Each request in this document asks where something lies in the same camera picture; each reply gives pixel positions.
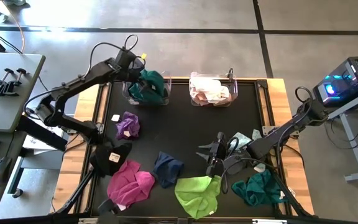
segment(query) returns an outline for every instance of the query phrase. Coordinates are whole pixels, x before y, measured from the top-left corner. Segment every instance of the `blue light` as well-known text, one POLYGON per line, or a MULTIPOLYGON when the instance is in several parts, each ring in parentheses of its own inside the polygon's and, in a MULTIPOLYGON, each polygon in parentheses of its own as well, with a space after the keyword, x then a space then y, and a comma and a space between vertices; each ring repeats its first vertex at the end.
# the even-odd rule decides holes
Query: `blue light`
POLYGON ((335 91, 333 89, 333 86, 332 85, 326 85, 326 91, 328 94, 335 94, 335 91))

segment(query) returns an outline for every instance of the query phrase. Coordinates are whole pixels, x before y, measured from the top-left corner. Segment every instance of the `lime green cloth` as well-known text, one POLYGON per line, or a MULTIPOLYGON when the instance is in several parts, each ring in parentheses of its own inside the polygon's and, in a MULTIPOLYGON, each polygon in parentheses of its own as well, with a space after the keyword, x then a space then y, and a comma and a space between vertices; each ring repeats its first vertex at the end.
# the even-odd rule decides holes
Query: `lime green cloth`
POLYGON ((248 183, 243 180, 238 181, 231 186, 231 189, 251 206, 287 201, 286 198, 280 199, 280 186, 272 178, 269 170, 253 175, 248 183))
POLYGON ((221 177, 193 177, 178 179, 175 195, 185 211, 199 219, 211 215, 218 209, 216 196, 221 191, 221 177))
POLYGON ((156 71, 143 69, 140 72, 140 79, 145 80, 149 87, 135 83, 129 88, 133 99, 142 102, 160 105, 164 102, 164 77, 156 71))

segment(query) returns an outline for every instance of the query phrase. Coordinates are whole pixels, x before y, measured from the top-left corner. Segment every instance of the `gray floor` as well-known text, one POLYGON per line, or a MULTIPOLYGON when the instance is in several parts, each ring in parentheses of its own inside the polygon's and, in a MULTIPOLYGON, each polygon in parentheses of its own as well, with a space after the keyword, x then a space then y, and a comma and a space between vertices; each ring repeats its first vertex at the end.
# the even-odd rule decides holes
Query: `gray floor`
MULTIPOLYGON (((358 0, 259 0, 259 5, 265 29, 358 30, 358 0)), ((257 28, 252 0, 31 0, 26 8, 12 10, 23 25, 53 27, 48 28, 49 32, 25 33, 25 52, 47 57, 41 77, 49 88, 83 73, 94 44, 106 41, 121 45, 128 35, 63 32, 54 27, 257 28)), ((0 34, 21 46, 18 32, 0 34)), ((257 34, 138 35, 134 52, 147 53, 149 69, 188 76, 192 71, 222 73, 232 67, 238 77, 266 77, 257 34)), ((267 35, 266 39, 273 75, 284 78, 293 113, 299 105, 293 94, 297 86, 311 88, 347 57, 358 56, 358 35, 267 35)), ((100 47, 93 61, 115 57, 116 52, 100 47)), ((33 95, 41 91, 38 83, 33 95)), ((72 99, 68 103, 67 113, 74 112, 75 102, 72 99)), ((341 134, 341 125, 336 126, 341 134)), ((344 180, 344 175, 358 172, 352 152, 333 147, 322 126, 302 132, 300 147, 315 213, 323 218, 358 221, 358 181, 348 184, 344 180)), ((49 211, 57 174, 43 172, 39 175, 40 171, 31 170, 24 174, 21 187, 28 186, 32 196, 15 200, 5 196, 0 218, 49 211), (31 177, 45 184, 31 187, 31 177), (27 209, 11 212, 15 206, 27 209)))

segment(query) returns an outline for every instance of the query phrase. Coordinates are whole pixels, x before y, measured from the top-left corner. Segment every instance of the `white tag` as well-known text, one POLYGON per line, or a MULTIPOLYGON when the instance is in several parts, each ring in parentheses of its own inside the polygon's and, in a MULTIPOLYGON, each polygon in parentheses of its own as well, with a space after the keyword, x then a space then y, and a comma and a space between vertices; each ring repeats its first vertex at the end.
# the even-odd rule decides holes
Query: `white tag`
POLYGON ((110 153, 109 160, 113 162, 118 162, 120 157, 121 156, 119 154, 115 154, 112 152, 110 153))
POLYGON ((124 211, 127 208, 125 205, 117 204, 117 206, 121 211, 124 211))
POLYGON ((288 187, 288 189, 290 190, 292 196, 295 197, 295 195, 296 195, 295 191, 293 191, 291 187, 288 187))
POLYGON ((114 115, 112 116, 111 120, 112 120, 112 121, 115 121, 115 122, 119 121, 119 114, 114 114, 114 115))
POLYGON ((279 199, 282 200, 284 197, 285 197, 284 192, 280 191, 280 198, 279 199))
POLYGON ((124 131, 124 135, 127 136, 127 137, 130 137, 131 134, 129 133, 129 131, 124 131))
POLYGON ((254 167, 254 170, 256 170, 257 172, 263 172, 265 171, 265 169, 266 169, 266 165, 263 163, 260 163, 254 167))

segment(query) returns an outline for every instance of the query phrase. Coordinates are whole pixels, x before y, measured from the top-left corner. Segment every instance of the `clear plastic bin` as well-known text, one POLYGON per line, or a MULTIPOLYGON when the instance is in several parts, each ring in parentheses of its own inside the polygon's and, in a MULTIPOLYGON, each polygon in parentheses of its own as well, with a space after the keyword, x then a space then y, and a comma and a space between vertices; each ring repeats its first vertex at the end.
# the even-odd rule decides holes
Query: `clear plastic bin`
POLYGON ((171 95, 171 87, 172 87, 172 78, 169 72, 164 71, 161 73, 161 76, 164 77, 164 93, 166 94, 166 97, 163 98, 163 103, 161 104, 155 104, 155 103, 148 103, 143 101, 138 101, 137 99, 134 99, 129 94, 129 88, 131 87, 131 82, 125 82, 122 86, 122 95, 128 100, 128 102, 132 105, 140 105, 140 106, 155 106, 155 105, 167 105, 169 103, 169 96, 171 95))
POLYGON ((232 68, 224 75, 205 75, 192 72, 189 80, 189 92, 191 104, 194 106, 230 106, 238 96, 236 76, 233 74, 232 68), (218 94, 218 91, 215 91, 216 95, 208 93, 208 88, 211 86, 216 88, 219 86, 219 82, 212 80, 217 80, 221 86, 225 86, 222 87, 221 94, 218 94))

